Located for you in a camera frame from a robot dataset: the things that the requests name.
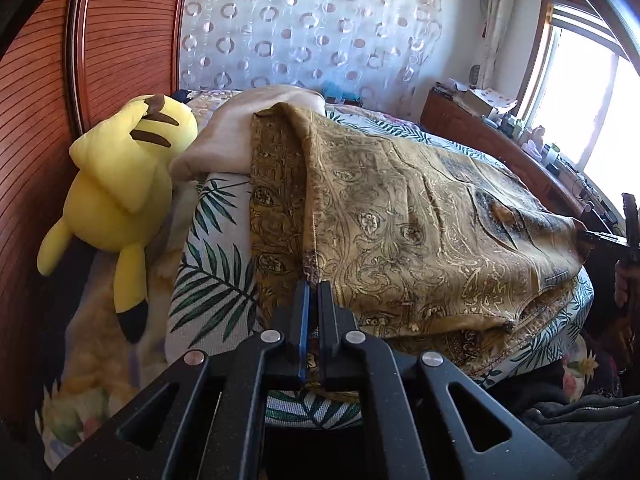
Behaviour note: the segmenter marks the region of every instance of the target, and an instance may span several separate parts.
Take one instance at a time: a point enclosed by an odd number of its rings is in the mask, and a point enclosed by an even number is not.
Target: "curtain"
[[[511,18],[514,0],[489,0],[486,31],[482,48],[478,88],[492,88],[494,84],[495,61],[504,41]]]
[[[440,0],[185,0],[180,86],[333,85],[412,118],[440,37]]]

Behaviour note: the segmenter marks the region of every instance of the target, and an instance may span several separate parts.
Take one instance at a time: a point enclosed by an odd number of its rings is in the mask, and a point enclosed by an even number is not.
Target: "golden patterned cloth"
[[[509,171],[288,104],[252,129],[265,326],[304,275],[329,280],[361,329],[395,348],[481,368],[551,319],[533,300],[565,294],[580,271],[579,222],[546,212]]]

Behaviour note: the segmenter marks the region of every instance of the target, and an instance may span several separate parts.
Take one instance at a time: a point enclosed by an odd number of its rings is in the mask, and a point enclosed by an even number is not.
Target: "pikachu plush toy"
[[[62,218],[40,245],[38,270],[53,272],[75,235],[102,251],[118,253],[113,301],[128,341],[145,329],[145,246],[171,207],[169,163],[196,138],[186,105],[163,95],[141,96],[71,145],[79,168]]]

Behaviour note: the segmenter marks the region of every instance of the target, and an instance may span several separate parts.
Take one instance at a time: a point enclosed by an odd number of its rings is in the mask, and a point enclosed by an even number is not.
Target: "leaf print bedsheet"
[[[194,113],[200,127],[209,120],[212,110],[232,95],[222,94],[192,94],[196,99],[189,104],[196,108]],[[367,134],[406,137],[503,167],[492,156],[432,136],[413,123],[384,114],[327,105],[327,116]],[[244,175],[210,174],[201,187],[168,319],[165,351],[169,363],[191,348],[209,354],[232,350],[253,331],[261,330],[249,242],[251,193],[251,183]],[[547,310],[545,301],[559,301],[562,309],[551,320],[541,317],[536,331],[523,334],[509,353],[496,349],[490,364],[470,371],[477,384],[488,388],[506,377],[529,372],[562,357],[580,332],[593,302],[593,287],[585,270],[562,294],[541,296],[539,301],[532,302],[528,307],[530,314]],[[451,338],[446,344],[464,345],[465,341]],[[268,398],[268,424],[343,428],[359,420],[360,407],[355,398],[327,398],[310,390],[270,392]]]

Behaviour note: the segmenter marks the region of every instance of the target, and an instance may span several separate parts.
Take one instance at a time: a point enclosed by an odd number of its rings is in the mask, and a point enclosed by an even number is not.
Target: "bolt head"
[[[281,338],[282,336],[277,330],[265,330],[260,334],[260,339],[265,343],[277,343]]]
[[[204,362],[204,353],[200,350],[191,350],[184,355],[184,362],[189,366],[197,366]]]
[[[364,343],[367,336],[365,336],[364,332],[361,332],[360,330],[351,330],[345,334],[344,338],[353,345],[359,345]]]
[[[437,352],[425,352],[421,359],[424,364],[432,367],[440,366],[444,362],[443,357]]]

